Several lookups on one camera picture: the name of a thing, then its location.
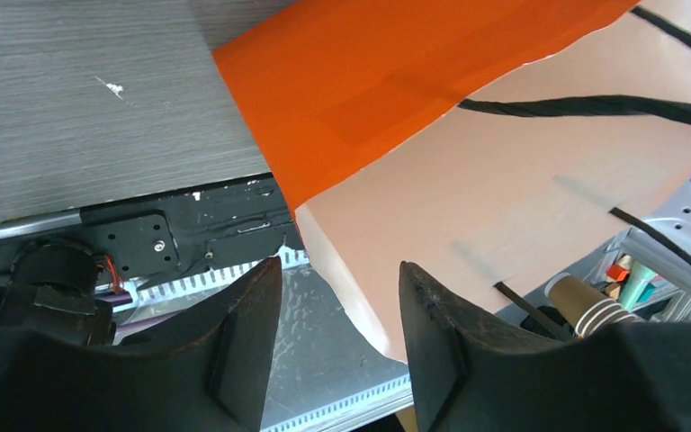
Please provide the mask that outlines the orange paper bag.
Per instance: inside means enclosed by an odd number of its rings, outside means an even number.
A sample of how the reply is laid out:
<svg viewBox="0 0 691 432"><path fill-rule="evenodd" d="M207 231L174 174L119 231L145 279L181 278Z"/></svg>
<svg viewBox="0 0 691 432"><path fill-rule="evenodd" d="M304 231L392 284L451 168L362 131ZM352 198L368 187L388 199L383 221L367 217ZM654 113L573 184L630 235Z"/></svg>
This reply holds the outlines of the orange paper bag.
<svg viewBox="0 0 691 432"><path fill-rule="evenodd" d="M522 103L691 104L691 48L632 1L299 1L213 57L349 319L404 361L399 265L497 312L656 211L691 176L691 125L523 118Z"/></svg>

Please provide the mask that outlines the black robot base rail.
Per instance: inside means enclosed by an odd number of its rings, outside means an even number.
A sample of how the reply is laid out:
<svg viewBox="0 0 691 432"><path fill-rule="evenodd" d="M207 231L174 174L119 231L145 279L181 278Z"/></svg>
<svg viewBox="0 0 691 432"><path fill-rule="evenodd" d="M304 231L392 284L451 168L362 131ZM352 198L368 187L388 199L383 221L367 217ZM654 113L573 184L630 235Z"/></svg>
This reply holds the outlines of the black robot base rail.
<svg viewBox="0 0 691 432"><path fill-rule="evenodd" d="M110 311L116 326L200 300L268 257L308 262L279 185L253 175L0 221L0 319L46 289L59 302Z"/></svg>

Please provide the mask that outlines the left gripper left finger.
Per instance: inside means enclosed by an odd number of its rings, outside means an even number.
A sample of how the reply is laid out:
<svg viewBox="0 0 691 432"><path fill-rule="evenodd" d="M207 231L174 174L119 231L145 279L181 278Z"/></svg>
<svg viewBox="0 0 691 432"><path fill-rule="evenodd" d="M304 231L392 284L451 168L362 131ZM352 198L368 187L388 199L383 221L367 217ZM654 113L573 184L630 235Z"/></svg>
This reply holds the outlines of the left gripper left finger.
<svg viewBox="0 0 691 432"><path fill-rule="evenodd" d="M0 431L257 431L282 294L271 256L116 346L0 329Z"/></svg>

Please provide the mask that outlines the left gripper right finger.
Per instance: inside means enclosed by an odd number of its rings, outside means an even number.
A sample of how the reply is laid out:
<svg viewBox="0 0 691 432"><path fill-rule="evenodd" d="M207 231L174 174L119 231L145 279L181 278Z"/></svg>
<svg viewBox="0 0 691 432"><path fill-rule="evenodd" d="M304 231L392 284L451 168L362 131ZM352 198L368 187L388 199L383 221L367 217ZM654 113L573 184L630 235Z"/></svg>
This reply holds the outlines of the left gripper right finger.
<svg viewBox="0 0 691 432"><path fill-rule="evenodd" d="M399 302L423 431L691 431L691 323L614 324L561 342L410 262Z"/></svg>

